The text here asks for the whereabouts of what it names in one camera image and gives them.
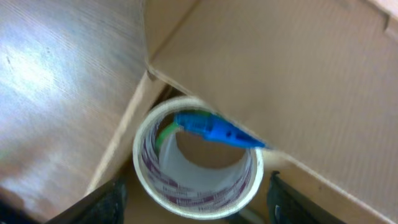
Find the white cylinder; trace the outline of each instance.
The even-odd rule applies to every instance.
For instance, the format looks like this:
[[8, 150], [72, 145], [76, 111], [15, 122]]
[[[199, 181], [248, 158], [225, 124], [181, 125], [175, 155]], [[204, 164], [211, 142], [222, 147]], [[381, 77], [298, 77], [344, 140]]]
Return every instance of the white cylinder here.
[[175, 151], [172, 155], [175, 173], [170, 173], [173, 169], [166, 172], [154, 152], [155, 137], [160, 122], [168, 114], [181, 110], [214, 112], [201, 100], [189, 96], [156, 106], [137, 130], [132, 149], [141, 184], [157, 203], [183, 217], [212, 220], [238, 212], [260, 186], [264, 172], [261, 149], [247, 150], [240, 161], [223, 169], [196, 166]]

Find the tape roll rim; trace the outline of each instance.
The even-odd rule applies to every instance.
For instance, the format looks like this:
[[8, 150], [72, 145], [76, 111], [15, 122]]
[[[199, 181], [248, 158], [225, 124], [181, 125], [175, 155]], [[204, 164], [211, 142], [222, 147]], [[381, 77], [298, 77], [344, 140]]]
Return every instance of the tape roll rim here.
[[159, 117], [164, 116], [165, 114], [173, 113], [174, 111], [184, 110], [184, 107], [186, 107], [187, 109], [201, 108], [207, 111], [215, 112], [202, 100], [199, 100], [198, 98], [192, 96], [179, 96], [176, 98], [172, 98], [171, 100], [167, 100], [159, 104], [155, 108], [153, 108], [149, 112], [147, 117], [144, 119], [142, 124], [139, 126], [132, 148], [132, 159], [138, 179], [142, 184], [142, 186], [144, 187], [145, 191], [158, 204], [166, 208], [168, 211], [180, 215], [182, 217], [192, 218], [196, 220], [214, 220], [232, 215], [238, 212], [244, 206], [246, 206], [252, 200], [252, 198], [255, 196], [255, 194], [259, 189], [264, 174], [264, 166], [263, 166], [262, 152], [261, 152], [262, 149], [253, 149], [252, 151], [252, 153], [254, 152], [256, 163], [254, 164], [254, 178], [251, 178], [251, 181], [249, 183], [250, 189], [248, 190], [247, 194], [243, 196], [241, 200], [237, 200], [237, 202], [232, 203], [233, 206], [228, 207], [228, 209], [217, 210], [214, 212], [207, 212], [207, 213], [190, 212], [181, 209], [177, 205], [174, 205], [166, 201], [164, 197], [161, 196], [161, 194], [156, 192], [154, 188], [151, 187], [152, 184], [144, 177], [144, 174], [142, 173], [141, 165], [139, 162], [140, 158], [139, 153], [142, 151], [141, 145], [143, 139], [145, 138], [144, 136], [145, 133], [147, 133], [148, 129], [150, 129], [153, 125], [155, 125]]

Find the brown cardboard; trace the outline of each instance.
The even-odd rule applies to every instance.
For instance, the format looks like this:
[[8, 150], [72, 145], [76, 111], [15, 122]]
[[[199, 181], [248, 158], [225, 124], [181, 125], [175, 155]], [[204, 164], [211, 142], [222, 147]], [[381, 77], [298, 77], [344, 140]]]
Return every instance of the brown cardboard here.
[[396, 222], [398, 44], [353, 4], [200, 1], [149, 68]]

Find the blue plastic clip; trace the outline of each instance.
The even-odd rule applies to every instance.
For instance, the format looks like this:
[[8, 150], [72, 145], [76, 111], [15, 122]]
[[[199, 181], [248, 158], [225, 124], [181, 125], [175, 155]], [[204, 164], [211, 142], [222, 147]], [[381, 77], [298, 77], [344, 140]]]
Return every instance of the blue plastic clip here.
[[268, 148], [263, 142], [213, 114], [181, 112], [174, 116], [174, 122], [183, 127], [185, 131], [201, 135], [207, 141], [222, 142], [245, 149]]

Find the white tape roll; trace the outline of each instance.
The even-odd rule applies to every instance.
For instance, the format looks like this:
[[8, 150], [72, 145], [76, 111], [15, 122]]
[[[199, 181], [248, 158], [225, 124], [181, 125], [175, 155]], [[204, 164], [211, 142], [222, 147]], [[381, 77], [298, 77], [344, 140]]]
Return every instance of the white tape roll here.
[[[168, 114], [181, 110], [214, 112], [201, 100], [189, 96], [173, 98], [155, 107], [137, 130], [132, 149], [141, 184], [157, 203], [183, 217], [211, 220], [238, 212], [250, 202], [260, 186], [264, 172], [261, 149], [247, 150], [240, 161], [224, 169], [206, 169], [189, 161], [177, 164], [174, 160], [173, 166], [180, 166], [176, 172], [185, 173], [170, 174], [170, 169], [166, 172], [160, 166], [154, 152], [155, 137], [160, 122]], [[204, 184], [193, 187], [197, 186], [193, 182]]]

